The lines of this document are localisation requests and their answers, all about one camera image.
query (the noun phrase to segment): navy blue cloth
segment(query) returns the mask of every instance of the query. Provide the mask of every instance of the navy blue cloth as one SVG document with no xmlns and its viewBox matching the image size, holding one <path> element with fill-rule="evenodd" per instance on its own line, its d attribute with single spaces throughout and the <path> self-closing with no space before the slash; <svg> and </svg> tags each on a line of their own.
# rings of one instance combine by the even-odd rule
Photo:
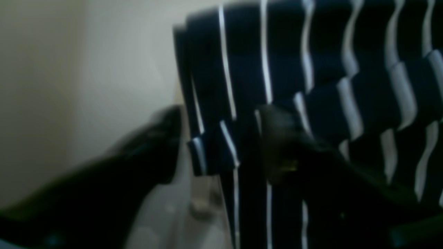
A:
<svg viewBox="0 0 443 249">
<path fill-rule="evenodd" d="M 338 236 L 296 186 L 267 185 L 259 105 L 297 112 L 350 162 L 443 206 L 443 1 L 432 3 L 237 4 L 175 29 L 194 174 L 220 175 L 234 248 L 329 248 Z"/>
</svg>

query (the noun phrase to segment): folded cloth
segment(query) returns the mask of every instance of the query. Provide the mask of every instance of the folded cloth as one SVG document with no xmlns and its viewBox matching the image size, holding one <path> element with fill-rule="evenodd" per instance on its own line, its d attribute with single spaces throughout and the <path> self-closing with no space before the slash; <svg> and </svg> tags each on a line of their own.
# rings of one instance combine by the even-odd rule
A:
<svg viewBox="0 0 443 249">
<path fill-rule="evenodd" d="M 297 113 L 347 160 L 443 206 L 441 13 L 434 0 L 263 0 L 175 30 L 194 173 L 220 175 L 235 248 L 346 240 L 296 187 L 266 183 L 259 105 Z"/>
</svg>

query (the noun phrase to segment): black object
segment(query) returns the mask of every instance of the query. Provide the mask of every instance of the black object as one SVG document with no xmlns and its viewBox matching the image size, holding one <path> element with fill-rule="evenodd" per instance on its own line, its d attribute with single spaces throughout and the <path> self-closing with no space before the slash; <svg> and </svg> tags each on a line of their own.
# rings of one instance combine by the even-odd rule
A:
<svg viewBox="0 0 443 249">
<path fill-rule="evenodd" d="M 298 185 L 310 212 L 322 216 L 341 248 L 443 248 L 443 215 L 418 203 L 413 190 L 381 172 L 353 165 L 337 149 L 311 137 L 293 112 L 259 109 L 264 174 L 271 184 Z"/>
<path fill-rule="evenodd" d="M 109 155 L 0 212 L 0 238 L 33 249 L 123 248 L 146 194 L 172 180 L 180 134 L 175 106 Z"/>
</svg>

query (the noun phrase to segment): white stripe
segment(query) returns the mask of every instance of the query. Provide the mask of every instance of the white stripe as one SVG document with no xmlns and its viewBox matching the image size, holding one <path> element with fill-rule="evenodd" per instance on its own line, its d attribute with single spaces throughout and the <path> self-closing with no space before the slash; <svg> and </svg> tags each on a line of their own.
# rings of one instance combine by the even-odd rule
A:
<svg viewBox="0 0 443 249">
<path fill-rule="evenodd" d="M 342 104 L 343 113 L 348 123 L 351 141 L 356 140 L 363 134 L 363 121 L 358 111 L 357 103 L 352 90 L 352 82 L 347 77 L 343 77 L 337 84 L 340 102 Z"/>
<path fill-rule="evenodd" d="M 217 180 L 218 181 L 218 187 L 219 187 L 219 189 L 220 189 L 220 191 L 221 191 L 221 202 L 222 203 L 226 203 L 226 200 L 225 200 L 225 192 L 223 191 L 223 186 L 222 186 L 222 180 L 221 180 L 221 178 L 220 178 L 220 175 L 216 175 L 216 176 L 214 176 L 214 180 Z M 229 218 L 228 218 L 228 211 L 227 211 L 227 209 L 226 209 L 226 206 L 224 206 L 224 208 L 223 208 L 223 225 L 224 225 L 224 227 L 225 227 L 225 239 L 226 239 L 226 243 L 227 243 L 227 245 L 232 245 L 232 235 L 231 235 L 231 226 L 229 225 Z"/>
<path fill-rule="evenodd" d="M 266 90 L 266 103 L 272 103 L 271 77 L 269 76 L 268 62 L 268 18 L 266 13 L 267 0 L 260 3 L 260 27 L 261 27 L 261 62 L 263 67 L 264 88 Z"/>
<path fill-rule="evenodd" d="M 302 249 L 307 249 L 307 225 L 309 222 L 306 202 L 302 201 Z"/>
<path fill-rule="evenodd" d="M 380 135 L 381 150 L 385 160 L 385 176 L 388 184 L 391 184 L 392 178 L 397 168 L 397 147 L 395 145 L 394 131 L 388 129 Z"/>
<path fill-rule="evenodd" d="M 343 37 L 342 45 L 342 61 L 345 67 L 346 75 L 348 77 L 354 76 L 358 71 L 358 61 L 354 54 L 354 31 L 355 22 L 357 21 L 358 14 L 363 7 L 364 0 L 350 0 L 352 4 L 352 14 L 348 20 L 345 29 L 345 35 Z"/>
<path fill-rule="evenodd" d="M 421 201 L 423 196 L 424 187 L 426 185 L 427 163 L 432 151 L 434 151 L 434 148 L 437 145 L 438 136 L 439 124 L 437 121 L 434 121 L 426 127 L 426 147 L 424 148 L 423 155 L 417 165 L 414 191 L 417 195 L 418 201 Z"/>
<path fill-rule="evenodd" d="M 400 107 L 401 123 L 398 130 L 402 130 L 410 126 L 417 116 L 417 102 L 404 62 L 396 64 L 389 70 L 389 78 Z"/>
<path fill-rule="evenodd" d="M 398 58 L 397 51 L 397 23 L 398 16 L 400 15 L 401 9 L 404 6 L 405 0 L 394 0 L 395 10 L 389 19 L 388 28 L 386 29 L 386 41 L 385 41 L 385 66 L 390 68 L 397 64 L 400 60 Z"/>
<path fill-rule="evenodd" d="M 347 140 L 347 139 L 343 140 L 338 145 L 338 150 L 343 155 L 343 157 L 345 158 L 346 162 L 349 162 L 349 140 Z"/>
<path fill-rule="evenodd" d="M 221 131 L 223 132 L 223 136 L 225 137 L 226 143 L 228 144 L 228 148 L 231 151 L 232 159 L 234 160 L 234 166 L 238 167 L 240 166 L 240 162 L 238 161 L 237 150 L 235 149 L 234 142 L 232 141 L 232 138 L 229 135 L 228 128 L 226 127 L 226 124 L 223 120 L 220 121 L 220 127 L 222 128 Z"/>
<path fill-rule="evenodd" d="M 195 112 L 197 113 L 198 130 L 200 134 L 205 132 L 205 127 L 203 126 L 202 113 L 200 112 L 200 104 L 198 103 L 197 93 L 195 92 L 194 79 L 191 79 L 192 94 L 194 95 Z"/>
<path fill-rule="evenodd" d="M 443 57 L 440 51 L 434 50 L 429 55 L 429 62 L 434 71 L 435 79 L 440 90 L 440 97 L 443 101 Z"/>
<path fill-rule="evenodd" d="M 205 149 L 202 145 L 202 141 L 199 137 L 196 137 L 192 140 L 195 145 L 195 150 L 197 151 L 198 162 L 200 163 L 200 169 L 202 171 L 202 175 L 207 175 L 207 165 L 206 165 L 206 156 Z"/>
<path fill-rule="evenodd" d="M 442 194 L 440 195 L 439 205 L 440 207 L 443 207 L 443 191 Z"/>
<path fill-rule="evenodd" d="M 272 249 L 272 186 L 266 183 L 266 235 L 268 249 Z"/>
<path fill-rule="evenodd" d="M 223 69 L 225 71 L 226 88 L 228 90 L 229 106 L 231 108 L 232 119 L 236 120 L 237 110 L 235 109 L 234 95 L 232 93 L 231 75 L 229 73 L 228 49 L 226 45 L 226 30 L 225 30 L 225 14 L 223 12 L 223 5 L 218 7 L 218 20 L 220 23 L 220 40 L 221 40 L 221 57 L 223 59 Z"/>
<path fill-rule="evenodd" d="M 261 116 L 258 110 L 255 110 L 255 119 L 257 121 L 258 131 L 261 134 Z M 266 182 L 266 235 L 268 249 L 272 249 L 272 186 Z"/>
<path fill-rule="evenodd" d="M 312 132 L 311 132 L 311 126 L 309 125 L 309 118 L 307 116 L 306 112 L 306 106 L 303 98 L 303 94 L 301 92 L 298 92 L 294 96 L 294 104 L 295 109 L 300 115 L 300 119 L 302 120 L 302 125 L 306 133 L 312 138 Z"/>
<path fill-rule="evenodd" d="M 235 249 L 240 249 L 240 193 L 238 185 L 238 168 L 234 169 L 234 229 L 235 229 Z"/>
<path fill-rule="evenodd" d="M 305 10 L 305 20 L 302 31 L 301 54 L 305 77 L 305 92 L 308 93 L 314 88 L 314 69 L 311 52 L 309 51 L 309 30 L 311 29 L 312 17 L 314 16 L 314 0 L 303 0 L 303 9 Z"/>
<path fill-rule="evenodd" d="M 432 51 L 432 31 L 431 31 L 431 19 L 432 10 L 435 6 L 435 0 L 427 0 L 426 14 L 423 18 L 422 26 L 422 56 L 426 56 Z"/>
<path fill-rule="evenodd" d="M 254 114 L 255 114 L 255 119 L 257 121 L 258 132 L 260 133 L 260 136 L 261 136 L 261 116 L 260 116 L 260 112 L 258 110 L 255 110 Z"/>
</svg>

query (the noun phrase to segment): striped shirt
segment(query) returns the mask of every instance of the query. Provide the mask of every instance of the striped shirt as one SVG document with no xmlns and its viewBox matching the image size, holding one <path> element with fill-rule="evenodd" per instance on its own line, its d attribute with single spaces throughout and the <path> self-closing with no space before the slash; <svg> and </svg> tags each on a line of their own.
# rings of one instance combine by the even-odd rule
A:
<svg viewBox="0 0 443 249">
<path fill-rule="evenodd" d="M 194 174 L 220 175 L 234 248 L 339 237 L 295 186 L 266 183 L 259 105 L 298 113 L 350 162 L 443 206 L 442 31 L 439 0 L 262 0 L 175 30 Z"/>
</svg>

